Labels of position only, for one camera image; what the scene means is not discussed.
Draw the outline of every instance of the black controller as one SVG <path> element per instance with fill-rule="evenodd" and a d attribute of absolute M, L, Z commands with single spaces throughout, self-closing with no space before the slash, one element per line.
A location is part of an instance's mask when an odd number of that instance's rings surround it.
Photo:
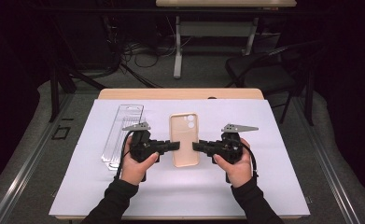
<path fill-rule="evenodd" d="M 198 143 L 193 142 L 193 150 L 205 153 L 208 157 L 212 158 L 212 163 L 214 164 L 216 164 L 213 158 L 215 154 L 221 156 L 228 163 L 235 164 L 239 160 L 241 160 L 244 148 L 240 140 L 240 135 L 238 133 L 256 130 L 258 130 L 258 128 L 228 124 L 225 126 L 224 129 L 222 129 L 224 133 L 221 135 L 221 141 L 217 140 L 216 142 L 207 142 L 199 140 Z M 249 147 L 247 148 L 247 150 L 249 151 L 249 154 L 251 156 L 253 177 L 256 179 L 258 177 L 256 160 Z"/>
<path fill-rule="evenodd" d="M 132 142 L 130 144 L 130 154 L 135 161 L 143 162 L 150 155 L 155 152 L 158 152 L 159 155 L 164 155 L 164 152 L 178 150 L 180 146 L 180 142 L 170 142 L 167 141 L 157 141 L 150 140 L 150 132 L 148 131 L 149 127 L 146 124 L 133 129 L 133 137 Z M 147 180 L 147 175 L 144 175 L 142 182 Z"/>

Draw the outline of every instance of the transparent plastic box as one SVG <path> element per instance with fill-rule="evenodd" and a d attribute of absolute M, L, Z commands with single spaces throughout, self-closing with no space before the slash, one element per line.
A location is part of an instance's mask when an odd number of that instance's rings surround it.
<path fill-rule="evenodd" d="M 120 105 L 113 121 L 112 129 L 106 140 L 102 161 L 109 170 L 117 170 L 124 138 L 128 131 L 122 129 L 145 122 L 143 105 Z"/>

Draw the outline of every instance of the desk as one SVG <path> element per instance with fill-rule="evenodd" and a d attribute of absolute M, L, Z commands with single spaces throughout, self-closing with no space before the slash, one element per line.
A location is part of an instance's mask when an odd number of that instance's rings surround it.
<path fill-rule="evenodd" d="M 158 7 L 295 7 L 295 0 L 156 0 Z M 182 35 L 197 36 L 247 36 L 246 48 L 243 55 L 251 52 L 258 18 L 252 21 L 181 21 L 176 16 L 175 23 L 175 67 L 174 78 L 181 78 L 182 67 Z"/>
<path fill-rule="evenodd" d="M 199 100 L 204 104 L 195 104 L 198 103 L 197 100 L 188 100 L 208 97 L 219 99 Z M 168 105 L 174 100 L 163 101 L 161 98 L 174 98 L 178 101 Z M 152 139 L 168 139 L 168 128 L 164 126 L 168 126 L 168 112 L 171 113 L 172 110 L 197 111 L 200 116 L 199 137 L 204 140 L 220 138 L 220 129 L 225 125 L 224 115 L 230 122 L 244 118 L 246 123 L 260 127 L 257 132 L 240 135 L 248 140 L 255 153 L 260 175 L 259 186 L 265 191 L 265 198 L 281 217 L 309 216 L 271 108 L 262 99 L 260 91 L 252 89 L 103 90 L 91 109 L 49 214 L 60 219 L 82 219 L 103 198 L 104 190 L 111 183 L 115 172 L 109 171 L 100 157 L 116 113 L 115 109 L 118 108 L 117 104 L 127 103 L 146 104 Z M 272 140 L 263 141 L 257 135 L 260 132 L 269 134 Z M 139 192 L 131 199 L 131 206 L 123 218 L 220 219 L 245 218 L 245 214 L 232 197 L 224 172 L 212 164 L 210 158 L 201 153 L 199 165 L 175 168 L 172 165 L 172 154 L 165 153 L 161 156 L 161 162 L 147 171 L 147 181 L 140 185 Z"/>

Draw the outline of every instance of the phone case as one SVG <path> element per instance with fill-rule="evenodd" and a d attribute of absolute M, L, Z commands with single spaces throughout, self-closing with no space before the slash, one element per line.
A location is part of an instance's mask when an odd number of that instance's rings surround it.
<path fill-rule="evenodd" d="M 199 142 L 199 121 L 195 113 L 173 114 L 170 116 L 170 140 L 180 142 L 179 150 L 173 151 L 175 167 L 197 165 L 198 151 L 193 150 L 193 142 Z"/>

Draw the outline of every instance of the white surface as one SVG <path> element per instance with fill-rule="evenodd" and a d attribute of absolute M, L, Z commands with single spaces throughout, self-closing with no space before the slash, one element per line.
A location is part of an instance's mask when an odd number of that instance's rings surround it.
<path fill-rule="evenodd" d="M 106 138 L 119 105 L 144 105 L 151 139 L 168 140 L 168 120 L 174 113 L 196 112 L 199 138 L 220 140 L 227 123 L 259 127 L 240 133 L 258 164 L 258 184 L 273 210 L 282 217 L 310 215 L 302 190 L 265 100 L 96 100 L 77 143 L 63 183 L 49 214 L 56 217 L 86 216 L 104 197 L 114 171 L 101 161 Z M 201 153 L 196 166 L 176 168 L 167 152 L 147 172 L 131 199 L 125 218 L 244 217 L 232 197 L 225 173 Z"/>
<path fill-rule="evenodd" d="M 156 0 L 158 7 L 295 7 L 294 0 Z"/>

